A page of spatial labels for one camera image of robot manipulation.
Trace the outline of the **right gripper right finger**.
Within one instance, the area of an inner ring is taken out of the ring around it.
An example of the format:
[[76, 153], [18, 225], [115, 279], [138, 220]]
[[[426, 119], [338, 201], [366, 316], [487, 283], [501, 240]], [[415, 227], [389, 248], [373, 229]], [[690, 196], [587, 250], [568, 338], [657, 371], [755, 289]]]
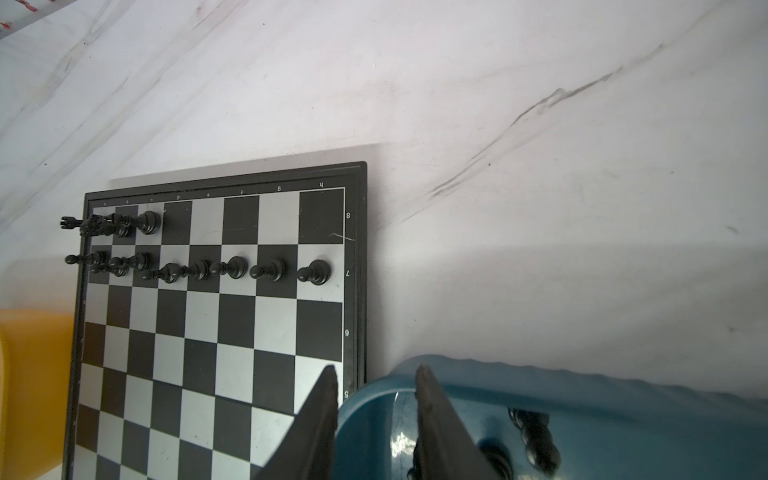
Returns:
[[497, 479], [444, 389], [427, 365], [415, 375], [418, 404], [416, 469], [421, 479]]

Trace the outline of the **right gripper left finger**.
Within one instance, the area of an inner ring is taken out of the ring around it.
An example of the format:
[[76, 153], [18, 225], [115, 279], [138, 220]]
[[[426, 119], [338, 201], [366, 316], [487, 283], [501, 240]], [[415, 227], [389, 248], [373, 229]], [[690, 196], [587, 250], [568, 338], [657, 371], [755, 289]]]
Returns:
[[338, 426], [338, 380], [327, 365], [285, 438], [255, 479], [331, 479]]

